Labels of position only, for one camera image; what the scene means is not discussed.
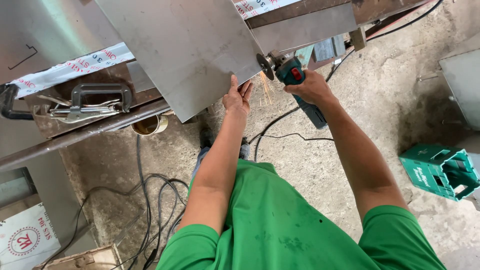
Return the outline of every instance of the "green t-shirt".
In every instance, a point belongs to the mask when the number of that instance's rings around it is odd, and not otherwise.
[[[157,270],[445,269],[415,217],[371,209],[357,244],[318,212],[270,163],[239,160],[221,236],[192,224],[178,230]]]

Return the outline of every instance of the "green plastic crate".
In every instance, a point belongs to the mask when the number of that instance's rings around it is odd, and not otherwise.
[[[479,174],[465,149],[417,144],[399,157],[415,187],[459,201],[480,186]],[[455,194],[455,188],[465,189]]]

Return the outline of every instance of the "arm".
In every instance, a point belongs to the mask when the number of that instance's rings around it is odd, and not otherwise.
[[[286,86],[285,91],[299,95],[322,111],[332,132],[335,146],[352,188],[360,219],[380,205],[394,205],[408,210],[402,194],[380,151],[353,122],[332,94],[323,76],[305,70],[305,81]]]
[[[195,176],[178,229],[190,224],[204,224],[221,235],[235,183],[252,89],[250,80],[238,87],[237,78],[232,75],[230,90],[222,100],[226,109],[225,118]]]

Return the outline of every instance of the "paint can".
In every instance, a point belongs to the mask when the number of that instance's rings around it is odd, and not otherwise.
[[[154,115],[131,124],[133,131],[142,136],[160,133],[167,128],[168,117],[166,115]]]

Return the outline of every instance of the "angle grinder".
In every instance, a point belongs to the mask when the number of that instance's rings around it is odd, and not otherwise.
[[[301,63],[296,56],[287,58],[277,50],[273,50],[267,56],[257,53],[257,61],[262,67],[263,73],[271,81],[274,79],[274,72],[278,80],[287,86],[299,85],[305,80],[305,73],[302,71]],[[324,115],[317,106],[305,102],[297,95],[293,95],[293,97],[317,129],[328,126]]]

